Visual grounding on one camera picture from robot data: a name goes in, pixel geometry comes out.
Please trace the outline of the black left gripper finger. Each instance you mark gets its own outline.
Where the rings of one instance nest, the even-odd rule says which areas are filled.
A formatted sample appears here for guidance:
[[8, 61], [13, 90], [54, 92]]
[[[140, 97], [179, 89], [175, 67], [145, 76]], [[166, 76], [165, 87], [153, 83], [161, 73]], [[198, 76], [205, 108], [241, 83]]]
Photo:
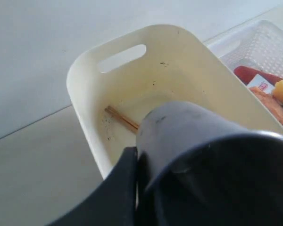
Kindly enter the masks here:
[[133, 226], [137, 148], [127, 147], [104, 181], [79, 205], [50, 226]]

